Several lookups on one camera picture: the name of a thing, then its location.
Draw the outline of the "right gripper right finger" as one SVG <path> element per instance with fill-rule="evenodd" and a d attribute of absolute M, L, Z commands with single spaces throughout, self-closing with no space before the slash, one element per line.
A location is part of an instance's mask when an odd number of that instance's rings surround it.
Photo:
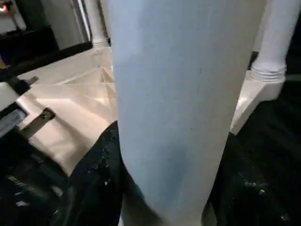
<path fill-rule="evenodd" d="M 219 226 L 299 226 L 299 185 L 286 188 L 268 176 L 230 133 L 210 202 Z"/>

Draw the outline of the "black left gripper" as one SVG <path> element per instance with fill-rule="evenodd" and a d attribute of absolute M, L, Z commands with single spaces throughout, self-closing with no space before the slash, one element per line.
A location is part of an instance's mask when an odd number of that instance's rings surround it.
<path fill-rule="evenodd" d="M 66 187 L 67 174 L 17 131 L 0 139 L 0 224 L 48 226 Z"/>

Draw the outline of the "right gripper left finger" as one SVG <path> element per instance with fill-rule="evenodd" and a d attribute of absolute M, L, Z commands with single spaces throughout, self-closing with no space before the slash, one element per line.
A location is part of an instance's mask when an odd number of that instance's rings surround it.
<path fill-rule="evenodd" d="M 124 193 L 118 122 L 111 123 L 78 162 L 52 226 L 116 226 Z"/>

